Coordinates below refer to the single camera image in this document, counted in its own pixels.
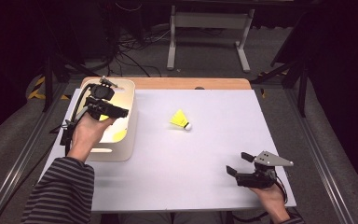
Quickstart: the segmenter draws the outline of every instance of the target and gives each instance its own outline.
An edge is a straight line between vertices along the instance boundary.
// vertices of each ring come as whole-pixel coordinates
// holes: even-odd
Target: yellow object
[[[125,129],[121,132],[115,133],[115,135],[113,135],[113,141],[119,142],[119,141],[123,140],[124,137],[126,136],[126,134],[127,134],[127,129]]]
[[[109,119],[109,117],[107,117],[106,115],[101,115],[100,116],[100,120],[106,120],[106,119]]]
[[[188,131],[191,129],[191,124],[187,121],[187,118],[182,109],[176,111],[176,113],[171,118],[171,123],[178,125]]]

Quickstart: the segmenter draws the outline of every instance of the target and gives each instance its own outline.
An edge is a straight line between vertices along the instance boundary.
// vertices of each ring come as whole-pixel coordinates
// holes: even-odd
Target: metal frame
[[[0,210],[3,208],[3,205],[9,198],[10,194],[13,192],[17,182],[19,182],[22,172],[24,171],[25,166],[28,163],[28,160],[30,160],[34,150],[37,147],[43,128],[48,122],[52,112],[55,109],[55,106],[60,101],[61,96],[66,89],[66,86],[66,83],[59,84],[59,87],[54,92],[54,99],[51,105],[48,107],[48,110],[45,113],[41,114],[25,146],[22,148],[20,156],[17,158],[13,167],[7,173],[5,182],[0,188]]]
[[[176,52],[176,27],[203,27],[203,28],[225,28],[242,29],[241,41],[236,41],[235,46],[240,57],[242,70],[245,73],[251,71],[243,47],[252,24],[255,10],[251,9],[248,14],[223,14],[223,13],[195,13],[176,12],[176,6],[171,9],[171,43],[168,52],[167,69],[173,70]]]
[[[307,143],[310,147],[310,155],[315,162],[316,168],[318,169],[319,175],[321,176],[322,181],[324,182],[324,187],[326,189],[327,194],[330,197],[330,200],[336,210],[337,216],[339,218],[340,223],[354,223],[351,213],[345,204],[341,193],[336,184],[336,180],[330,172],[328,168],[327,162],[324,160],[324,156],[322,151],[320,150],[318,143],[316,142],[315,137],[313,136],[312,130],[310,129],[307,120],[302,117],[299,111],[296,108],[296,95],[293,90],[285,90],[286,97],[289,100],[289,104],[291,105],[293,112],[295,113],[295,117],[300,124],[301,130],[306,137]]]

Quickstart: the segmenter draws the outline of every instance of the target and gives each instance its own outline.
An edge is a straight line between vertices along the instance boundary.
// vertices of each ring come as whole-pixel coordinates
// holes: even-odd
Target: equipment
[[[233,168],[226,166],[227,173],[237,180],[238,186],[247,188],[266,189],[277,183],[275,166],[293,166],[292,161],[287,161],[270,152],[263,151],[257,157],[245,152],[241,157],[248,162],[255,162],[255,172],[252,174],[240,174]]]
[[[76,125],[83,117],[86,112],[89,112],[90,115],[99,120],[101,115],[105,115],[109,118],[126,118],[129,114],[128,109],[123,109],[121,107],[111,105],[107,101],[110,101],[112,97],[115,95],[115,91],[111,89],[111,86],[117,87],[114,83],[102,77],[100,79],[101,84],[88,84],[80,94],[78,101],[76,102],[76,107],[74,109],[71,120],[66,120],[66,125],[62,125],[64,128],[62,134],[61,145],[65,146],[65,155],[68,154],[72,135],[74,134],[74,130]],[[81,99],[83,98],[85,92],[90,89],[90,95],[86,98],[86,103],[83,106],[83,109],[76,114],[78,110],[78,106],[80,104]]]

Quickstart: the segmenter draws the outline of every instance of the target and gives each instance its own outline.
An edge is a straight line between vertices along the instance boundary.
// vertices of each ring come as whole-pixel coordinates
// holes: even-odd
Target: white plastic container
[[[110,104],[129,110],[126,118],[120,118],[109,126],[103,134],[103,138],[95,148],[92,149],[87,161],[126,161],[133,151],[135,141],[136,123],[137,123],[137,107],[135,99],[135,84],[127,79],[108,78],[111,82],[118,85],[117,88],[112,86],[115,95],[109,101]],[[86,88],[90,83],[100,84],[100,79],[90,79],[85,82],[81,89]],[[90,95],[90,91],[86,91],[77,113],[84,105],[86,97]]]

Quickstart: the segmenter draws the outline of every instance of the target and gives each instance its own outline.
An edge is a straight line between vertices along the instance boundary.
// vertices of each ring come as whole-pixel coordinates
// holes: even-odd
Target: white table
[[[76,90],[69,106],[75,105]],[[278,155],[254,91],[137,90],[138,123],[131,158],[88,161],[95,169],[93,212],[238,210],[260,207],[256,196],[237,186],[226,165],[252,173],[241,152]],[[170,124],[183,109],[190,132]],[[59,137],[43,173],[64,155]],[[287,206],[296,201],[282,167]]]

